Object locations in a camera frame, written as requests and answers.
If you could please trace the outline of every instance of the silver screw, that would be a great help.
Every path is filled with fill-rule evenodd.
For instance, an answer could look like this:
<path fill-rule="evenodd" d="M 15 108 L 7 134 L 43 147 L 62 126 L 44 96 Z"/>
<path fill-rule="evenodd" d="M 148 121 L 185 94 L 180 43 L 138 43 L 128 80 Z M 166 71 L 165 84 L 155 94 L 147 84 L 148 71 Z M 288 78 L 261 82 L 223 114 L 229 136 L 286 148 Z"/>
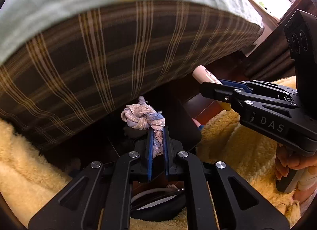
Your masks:
<path fill-rule="evenodd" d="M 217 167 L 217 168 L 220 168 L 220 169 L 223 169 L 223 168 L 226 167 L 226 163 L 225 163 L 225 162 L 222 162 L 222 161 L 218 161 L 218 162 L 216 163 L 216 167 Z"/>
<path fill-rule="evenodd" d="M 99 161 L 94 161 L 91 163 L 91 167 L 92 168 L 100 168 L 101 167 L 101 163 Z"/>
<path fill-rule="evenodd" d="M 251 100 L 245 100 L 244 101 L 246 104 L 248 104 L 248 105 L 252 105 L 253 104 L 253 102 L 251 101 Z"/>
<path fill-rule="evenodd" d="M 188 157 L 188 152 L 187 151 L 180 151 L 179 153 L 178 153 L 178 155 L 181 157 L 181 158 L 186 158 L 186 157 Z"/>
<path fill-rule="evenodd" d="M 138 152 L 135 151 L 135 150 L 130 151 L 130 152 L 129 152 L 129 157 L 130 157 L 130 158 L 136 158 L 136 157 L 138 157 Z"/>

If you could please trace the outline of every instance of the plaid bed skirt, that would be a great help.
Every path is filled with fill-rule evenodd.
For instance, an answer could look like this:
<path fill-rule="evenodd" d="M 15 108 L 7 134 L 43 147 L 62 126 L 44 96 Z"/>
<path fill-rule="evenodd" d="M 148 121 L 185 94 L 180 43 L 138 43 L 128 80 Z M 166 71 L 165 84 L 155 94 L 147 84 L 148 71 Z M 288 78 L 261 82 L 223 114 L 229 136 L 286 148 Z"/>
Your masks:
<path fill-rule="evenodd" d="M 178 1 L 78 14 L 0 67 L 0 117 L 48 150 L 139 95 L 250 45 L 259 30 L 229 12 Z"/>

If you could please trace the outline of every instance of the knotted rope toy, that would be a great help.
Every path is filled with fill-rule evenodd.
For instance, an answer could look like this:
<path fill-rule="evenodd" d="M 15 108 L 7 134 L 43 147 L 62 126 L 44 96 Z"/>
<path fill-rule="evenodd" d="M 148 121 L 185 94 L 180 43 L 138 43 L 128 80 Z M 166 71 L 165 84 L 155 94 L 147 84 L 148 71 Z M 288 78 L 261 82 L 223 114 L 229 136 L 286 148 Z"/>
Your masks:
<path fill-rule="evenodd" d="M 156 112 L 148 105 L 143 96 L 139 97 L 137 104 L 126 105 L 121 112 L 121 118 L 134 129 L 146 130 L 152 127 L 154 130 L 153 158 L 163 154 L 162 133 L 165 118 L 161 112 Z"/>

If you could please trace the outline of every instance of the beige plush fabric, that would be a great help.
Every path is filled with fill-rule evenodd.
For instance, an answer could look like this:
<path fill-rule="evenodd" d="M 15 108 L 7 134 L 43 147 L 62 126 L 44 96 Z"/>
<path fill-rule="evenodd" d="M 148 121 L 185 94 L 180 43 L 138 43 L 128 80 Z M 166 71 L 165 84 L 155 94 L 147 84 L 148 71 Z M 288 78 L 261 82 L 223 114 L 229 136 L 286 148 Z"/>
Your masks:
<path fill-rule="evenodd" d="M 296 89 L 295 77 L 275 82 Z M 239 114 L 223 110 L 202 130 L 198 157 L 205 162 L 222 160 L 246 179 L 271 204 L 284 214 L 291 226 L 300 218 L 299 202 L 293 193 L 280 193 L 274 174 L 277 142 L 239 123 Z"/>
<path fill-rule="evenodd" d="M 279 83 L 295 87 L 294 78 Z M 221 112 L 207 123 L 198 156 L 207 162 L 224 160 L 294 225 L 300 217 L 299 204 L 293 201 L 292 194 L 275 189 L 275 148 L 275 141 L 241 126 L 238 114 L 231 110 Z M 69 176 L 39 156 L 24 137 L 15 135 L 10 124 L 0 120 L 0 191 L 25 226 L 69 180 Z M 165 222 L 131 219 L 130 229 L 186 230 L 186 211 Z"/>

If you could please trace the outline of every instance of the brown curtain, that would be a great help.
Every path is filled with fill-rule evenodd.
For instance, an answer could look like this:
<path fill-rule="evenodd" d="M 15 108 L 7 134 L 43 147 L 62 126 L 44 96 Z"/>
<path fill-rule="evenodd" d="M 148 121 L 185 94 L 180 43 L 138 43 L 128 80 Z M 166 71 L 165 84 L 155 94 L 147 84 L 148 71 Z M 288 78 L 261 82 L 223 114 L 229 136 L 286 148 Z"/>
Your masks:
<path fill-rule="evenodd" d="M 317 16 L 317 8 L 312 0 L 294 0 L 278 27 L 248 57 L 245 75 L 251 80 L 274 81 L 295 75 L 295 61 L 290 57 L 283 28 L 296 9 Z"/>

